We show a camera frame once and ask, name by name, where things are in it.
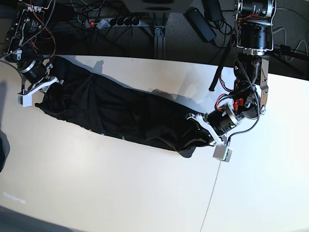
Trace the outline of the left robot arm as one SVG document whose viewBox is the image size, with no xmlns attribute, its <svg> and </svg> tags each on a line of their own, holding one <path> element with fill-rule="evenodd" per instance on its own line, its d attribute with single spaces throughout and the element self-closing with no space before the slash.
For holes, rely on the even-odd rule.
<svg viewBox="0 0 309 232">
<path fill-rule="evenodd" d="M 259 120 L 265 113 L 269 67 L 267 52 L 274 49 L 272 26 L 276 1 L 237 0 L 235 7 L 235 26 L 209 88 L 214 91 L 217 83 L 221 83 L 225 93 L 218 97 L 215 110 L 204 116 L 220 137 L 243 119 Z M 236 79 L 232 88 L 228 88 L 222 79 L 223 65 L 229 53 L 235 58 L 233 70 Z"/>
</svg>

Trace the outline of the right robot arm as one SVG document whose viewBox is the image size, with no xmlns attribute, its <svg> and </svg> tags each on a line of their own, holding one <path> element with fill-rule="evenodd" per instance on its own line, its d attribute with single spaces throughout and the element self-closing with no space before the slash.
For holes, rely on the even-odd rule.
<svg viewBox="0 0 309 232">
<path fill-rule="evenodd" d="M 51 80 L 48 67 L 43 62 L 55 52 L 47 57 L 40 55 L 35 43 L 44 31 L 53 41 L 55 40 L 47 27 L 55 7 L 55 0 L 20 0 L 16 17 L 6 34 L 0 61 L 10 66 L 16 64 L 15 69 L 21 78 L 30 82 L 31 87 Z"/>
</svg>

